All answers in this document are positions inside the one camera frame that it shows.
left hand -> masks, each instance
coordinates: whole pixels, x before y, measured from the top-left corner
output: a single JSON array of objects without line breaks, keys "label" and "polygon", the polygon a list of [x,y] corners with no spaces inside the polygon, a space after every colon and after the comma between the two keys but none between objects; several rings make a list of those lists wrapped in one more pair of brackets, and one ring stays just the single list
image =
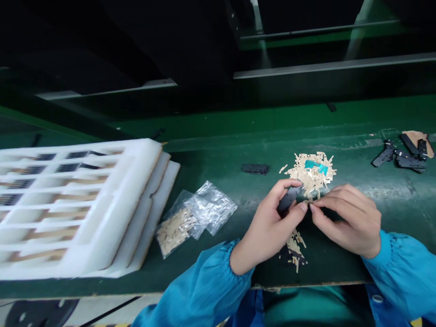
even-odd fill
[{"label": "left hand", "polygon": [[230,255],[230,267],[237,275],[243,275],[259,263],[271,258],[285,245],[295,227],[303,220],[307,204],[294,203],[289,213],[280,218],[277,207],[288,187],[301,186],[296,179],[281,179],[260,203],[253,221],[243,239]]}]

green table surface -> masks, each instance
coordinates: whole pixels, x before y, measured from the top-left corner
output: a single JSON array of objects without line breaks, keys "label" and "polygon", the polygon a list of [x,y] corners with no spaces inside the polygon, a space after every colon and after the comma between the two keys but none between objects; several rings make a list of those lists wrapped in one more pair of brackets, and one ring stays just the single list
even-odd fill
[{"label": "green table surface", "polygon": [[[235,214],[216,236],[205,231],[198,241],[189,239],[165,260],[154,240],[141,270],[122,278],[0,282],[0,298],[163,292],[195,263],[202,250],[244,235],[260,201],[278,179],[287,177],[278,172],[285,164],[294,164],[294,153],[323,151],[328,157],[334,155],[337,175],[329,188],[343,183],[356,186],[376,202],[383,229],[407,233],[435,253],[436,159],[428,161],[424,174],[398,168],[393,162],[379,168],[371,165],[383,150],[385,139],[393,139],[404,149],[398,138],[403,130],[423,131],[435,142],[435,105],[436,96],[430,95],[340,103],[335,113],[320,104],[119,123],[135,137],[167,128],[162,140],[169,143],[164,150],[181,163],[181,169],[166,210],[182,189],[194,192],[209,180],[239,205]],[[41,145],[56,142],[60,141],[47,136]],[[241,171],[243,163],[267,164],[270,170],[266,176],[247,174]],[[271,258],[256,268],[253,285],[292,287],[371,281],[361,259],[323,235],[313,225],[310,212],[298,231],[307,245],[302,253],[308,265],[301,266],[297,274],[294,266],[283,267],[277,257]]]}]

right hand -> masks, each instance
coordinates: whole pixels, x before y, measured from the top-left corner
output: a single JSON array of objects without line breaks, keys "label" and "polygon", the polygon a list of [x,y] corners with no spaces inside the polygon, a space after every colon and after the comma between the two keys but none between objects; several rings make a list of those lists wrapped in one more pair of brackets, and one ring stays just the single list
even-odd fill
[{"label": "right hand", "polygon": [[[345,221],[332,221],[320,208],[336,211]],[[382,214],[376,204],[355,187],[345,184],[333,188],[310,205],[313,223],[329,239],[344,249],[374,258],[381,249]]]}]

plastic bag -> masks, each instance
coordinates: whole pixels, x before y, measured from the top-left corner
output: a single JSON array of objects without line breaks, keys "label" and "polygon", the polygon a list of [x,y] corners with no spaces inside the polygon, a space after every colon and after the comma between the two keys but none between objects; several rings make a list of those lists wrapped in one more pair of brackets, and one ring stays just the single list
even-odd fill
[{"label": "plastic bag", "polygon": [[183,190],[157,228],[156,238],[164,259],[191,237],[192,229],[198,229],[198,221],[185,203],[192,196]]},{"label": "plastic bag", "polygon": [[202,227],[206,226],[209,233],[215,236],[236,211],[238,205],[210,181],[206,181],[195,195],[202,198],[201,206],[197,206],[194,211],[198,223]]},{"label": "plastic bag", "polygon": [[192,194],[190,198],[184,201],[184,205],[190,209],[197,220],[197,224],[190,230],[190,234],[194,239],[198,240],[209,224],[207,212],[214,204],[199,195]]}]

white foam tray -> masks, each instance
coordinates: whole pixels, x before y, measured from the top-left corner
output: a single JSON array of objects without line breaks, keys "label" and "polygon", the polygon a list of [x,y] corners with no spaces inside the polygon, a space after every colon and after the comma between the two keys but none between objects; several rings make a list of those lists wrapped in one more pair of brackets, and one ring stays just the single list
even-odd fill
[{"label": "white foam tray", "polygon": [[[162,153],[161,158],[165,158],[164,161],[166,161],[169,159],[169,154]],[[155,171],[160,169],[159,163],[162,161],[161,158],[156,165]],[[124,235],[112,266],[84,277],[118,278],[137,271],[142,267],[153,240],[156,226],[162,216],[180,169],[179,163],[169,161],[166,164],[166,171],[159,180],[158,189],[150,196],[150,193],[147,192],[149,185],[147,185],[146,190],[141,196],[139,205]]]},{"label": "white foam tray", "polygon": [[[106,155],[67,159],[68,154],[81,151]],[[0,150],[2,204],[7,204],[5,199],[11,194],[20,196],[14,205],[0,206],[0,279],[78,277],[112,266],[158,159],[169,159],[161,152],[161,144],[150,139]],[[35,160],[41,154],[55,156],[51,160]],[[56,172],[60,165],[76,163],[100,168]],[[44,169],[38,174],[23,174],[24,169],[36,166]],[[98,183],[83,183],[99,178],[103,179]],[[156,179],[148,192],[159,188],[159,177]],[[28,188],[10,189],[11,183],[23,180],[33,183]],[[59,194],[97,196],[91,200],[54,201]],[[83,210],[85,213],[79,217],[65,216],[69,215],[66,212]],[[50,233],[46,233],[71,233],[72,228],[77,230],[70,239],[60,234],[48,237]],[[127,267],[135,254],[125,248],[122,251],[129,256],[119,262],[117,269]]]}]

